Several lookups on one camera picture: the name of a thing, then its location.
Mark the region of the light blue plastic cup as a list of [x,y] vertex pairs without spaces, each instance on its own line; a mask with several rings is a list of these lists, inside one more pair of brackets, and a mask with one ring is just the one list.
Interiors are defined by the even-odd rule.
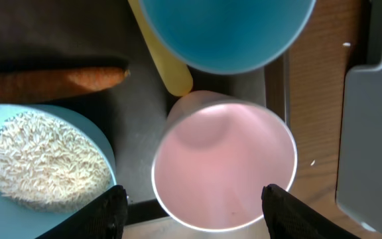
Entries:
[[212,74],[258,69],[298,38],[315,0],[140,0],[159,40],[187,65]]

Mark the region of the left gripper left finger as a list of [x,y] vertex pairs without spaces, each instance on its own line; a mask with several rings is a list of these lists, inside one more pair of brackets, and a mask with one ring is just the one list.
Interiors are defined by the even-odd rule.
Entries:
[[127,207],[125,189],[115,185],[38,239],[121,239]]

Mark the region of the white rice grains pile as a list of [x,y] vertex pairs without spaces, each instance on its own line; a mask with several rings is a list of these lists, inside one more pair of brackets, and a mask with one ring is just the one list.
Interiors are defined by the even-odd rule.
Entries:
[[0,128],[1,196],[33,210],[74,212],[110,183],[103,155],[66,122],[22,112]]

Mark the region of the light blue bowl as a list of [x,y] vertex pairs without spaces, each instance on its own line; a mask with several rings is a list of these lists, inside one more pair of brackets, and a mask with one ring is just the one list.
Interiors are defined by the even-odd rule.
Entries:
[[[67,121],[76,129],[82,131],[103,154],[111,173],[109,186],[116,185],[115,156],[111,145],[102,130],[85,116],[60,107],[51,105],[15,105],[0,104],[0,128],[5,120],[22,112],[36,110]],[[67,218],[70,213],[39,212],[23,207],[0,195],[0,238],[37,238],[51,230]]]

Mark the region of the pink plastic cup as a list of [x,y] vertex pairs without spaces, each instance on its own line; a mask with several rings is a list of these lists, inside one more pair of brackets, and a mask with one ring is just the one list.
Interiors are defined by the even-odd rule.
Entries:
[[261,220],[263,187],[289,190],[297,164],[294,137],[277,114],[200,90],[173,105],[151,181],[159,204],[177,222],[227,232]]

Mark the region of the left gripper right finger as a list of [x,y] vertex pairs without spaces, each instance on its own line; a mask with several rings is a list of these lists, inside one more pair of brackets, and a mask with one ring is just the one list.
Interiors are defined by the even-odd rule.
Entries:
[[263,187],[261,200],[271,239],[358,239],[276,184]]

